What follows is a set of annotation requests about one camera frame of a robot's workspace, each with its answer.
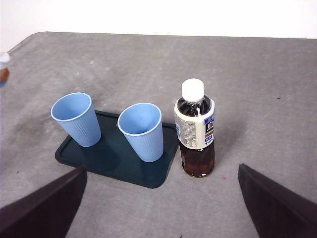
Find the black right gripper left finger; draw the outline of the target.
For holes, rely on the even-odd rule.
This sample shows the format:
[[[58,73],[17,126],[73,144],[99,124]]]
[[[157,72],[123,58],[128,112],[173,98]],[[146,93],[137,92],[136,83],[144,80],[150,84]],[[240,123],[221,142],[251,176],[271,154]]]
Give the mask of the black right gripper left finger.
[[[87,183],[78,167],[0,210],[2,238],[64,238]]]

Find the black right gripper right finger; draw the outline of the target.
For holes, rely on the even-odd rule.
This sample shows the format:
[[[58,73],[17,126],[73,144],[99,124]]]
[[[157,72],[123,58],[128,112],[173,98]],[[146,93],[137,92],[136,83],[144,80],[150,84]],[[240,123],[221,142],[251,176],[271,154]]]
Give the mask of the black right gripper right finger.
[[[261,238],[315,238],[317,204],[246,164],[238,181],[245,205]]]

